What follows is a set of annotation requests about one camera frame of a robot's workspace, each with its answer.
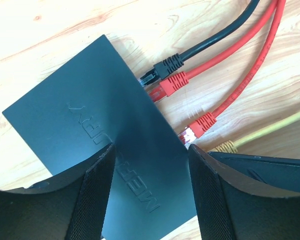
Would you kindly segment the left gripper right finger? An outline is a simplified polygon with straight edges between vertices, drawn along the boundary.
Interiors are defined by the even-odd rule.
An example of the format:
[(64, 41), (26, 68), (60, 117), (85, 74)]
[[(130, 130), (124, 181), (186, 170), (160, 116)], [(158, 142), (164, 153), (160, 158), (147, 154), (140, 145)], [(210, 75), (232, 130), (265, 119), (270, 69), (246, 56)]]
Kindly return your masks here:
[(203, 240), (300, 240), (300, 159), (188, 149)]

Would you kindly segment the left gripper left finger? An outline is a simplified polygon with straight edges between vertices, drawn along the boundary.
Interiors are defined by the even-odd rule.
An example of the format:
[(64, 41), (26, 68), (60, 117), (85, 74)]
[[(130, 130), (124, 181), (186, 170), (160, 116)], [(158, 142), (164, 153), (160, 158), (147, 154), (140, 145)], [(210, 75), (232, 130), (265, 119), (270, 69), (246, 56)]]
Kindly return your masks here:
[(99, 240), (115, 161), (108, 144), (29, 188), (0, 190), (0, 240)]

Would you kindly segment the black network switch box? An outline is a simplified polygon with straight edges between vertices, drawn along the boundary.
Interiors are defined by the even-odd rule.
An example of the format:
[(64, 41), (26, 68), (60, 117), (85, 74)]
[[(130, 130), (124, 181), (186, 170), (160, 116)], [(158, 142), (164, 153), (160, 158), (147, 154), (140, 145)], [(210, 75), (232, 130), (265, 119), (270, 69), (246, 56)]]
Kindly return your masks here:
[(53, 175), (114, 144), (107, 240), (159, 240), (196, 215), (187, 149), (106, 36), (3, 115)]

